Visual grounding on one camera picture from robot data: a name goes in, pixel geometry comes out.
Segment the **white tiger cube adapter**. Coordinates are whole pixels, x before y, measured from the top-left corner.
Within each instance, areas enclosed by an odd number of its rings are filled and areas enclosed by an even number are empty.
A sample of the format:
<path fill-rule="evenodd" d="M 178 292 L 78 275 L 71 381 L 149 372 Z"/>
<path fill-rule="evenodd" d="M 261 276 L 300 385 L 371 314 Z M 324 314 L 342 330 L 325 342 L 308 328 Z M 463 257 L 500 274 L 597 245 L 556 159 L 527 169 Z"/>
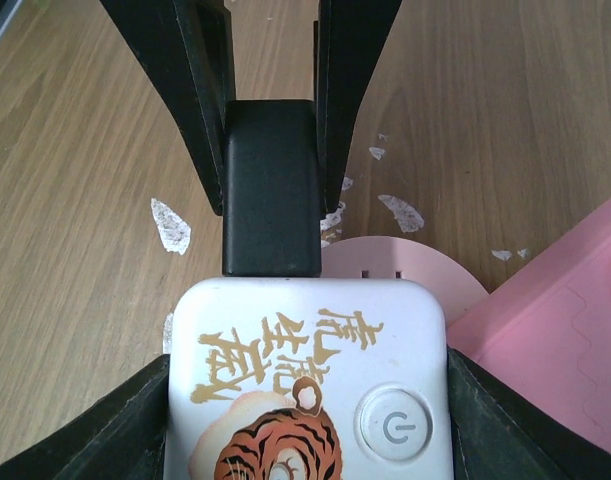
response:
<path fill-rule="evenodd" d="M 202 281 L 173 314 L 167 479 L 451 479 L 446 324 L 404 279 Z"/>

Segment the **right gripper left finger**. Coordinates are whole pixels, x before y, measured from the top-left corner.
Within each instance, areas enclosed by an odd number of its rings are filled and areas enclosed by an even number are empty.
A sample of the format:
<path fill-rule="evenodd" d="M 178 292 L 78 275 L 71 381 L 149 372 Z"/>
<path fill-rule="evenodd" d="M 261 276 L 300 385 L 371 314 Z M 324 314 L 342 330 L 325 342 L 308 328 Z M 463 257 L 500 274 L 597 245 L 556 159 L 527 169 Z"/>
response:
<path fill-rule="evenodd" d="M 45 439 L 0 479 L 161 479 L 170 356 L 163 354 Z"/>

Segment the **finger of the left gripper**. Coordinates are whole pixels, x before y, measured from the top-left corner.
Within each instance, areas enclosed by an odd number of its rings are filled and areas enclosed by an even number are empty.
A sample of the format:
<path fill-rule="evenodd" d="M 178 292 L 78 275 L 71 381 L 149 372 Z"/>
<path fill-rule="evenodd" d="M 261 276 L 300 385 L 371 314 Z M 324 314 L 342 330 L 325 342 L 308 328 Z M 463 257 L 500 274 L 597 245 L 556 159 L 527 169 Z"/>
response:
<path fill-rule="evenodd" d="M 231 13 L 223 1 L 102 0 L 170 111 L 214 213 L 223 213 L 224 124 L 235 99 Z"/>
<path fill-rule="evenodd" d="M 339 204 L 357 115 L 400 0 L 318 3 L 314 105 L 321 213 Z"/>

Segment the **pink power strip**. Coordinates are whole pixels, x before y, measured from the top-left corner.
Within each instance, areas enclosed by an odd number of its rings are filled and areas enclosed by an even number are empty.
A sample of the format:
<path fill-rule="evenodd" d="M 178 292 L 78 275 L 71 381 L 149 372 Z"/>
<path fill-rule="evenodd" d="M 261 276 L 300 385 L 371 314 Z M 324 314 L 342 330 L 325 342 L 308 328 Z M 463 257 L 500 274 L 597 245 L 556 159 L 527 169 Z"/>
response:
<path fill-rule="evenodd" d="M 611 453 L 611 198 L 493 292 L 446 255 L 368 236 L 322 250 L 324 279 L 404 279 L 439 302 L 446 345 Z"/>

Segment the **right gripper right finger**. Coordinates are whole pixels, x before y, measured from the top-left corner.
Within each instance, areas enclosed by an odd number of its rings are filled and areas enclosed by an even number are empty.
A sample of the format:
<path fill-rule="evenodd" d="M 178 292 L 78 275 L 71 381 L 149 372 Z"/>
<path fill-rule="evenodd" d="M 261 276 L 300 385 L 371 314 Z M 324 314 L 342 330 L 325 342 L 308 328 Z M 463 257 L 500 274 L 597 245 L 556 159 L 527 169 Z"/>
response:
<path fill-rule="evenodd" d="M 569 430 L 481 366 L 447 350 L 457 479 L 611 479 L 611 454 Z"/>

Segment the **black plug adapter with cable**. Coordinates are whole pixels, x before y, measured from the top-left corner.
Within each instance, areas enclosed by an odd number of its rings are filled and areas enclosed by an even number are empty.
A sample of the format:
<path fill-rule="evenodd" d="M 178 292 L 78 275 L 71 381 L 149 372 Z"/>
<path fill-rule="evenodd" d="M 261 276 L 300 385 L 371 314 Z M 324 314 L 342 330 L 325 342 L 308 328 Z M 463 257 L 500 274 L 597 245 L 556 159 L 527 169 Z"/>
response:
<path fill-rule="evenodd" d="M 319 276 L 321 194 L 313 102 L 230 103 L 224 170 L 223 274 Z"/>

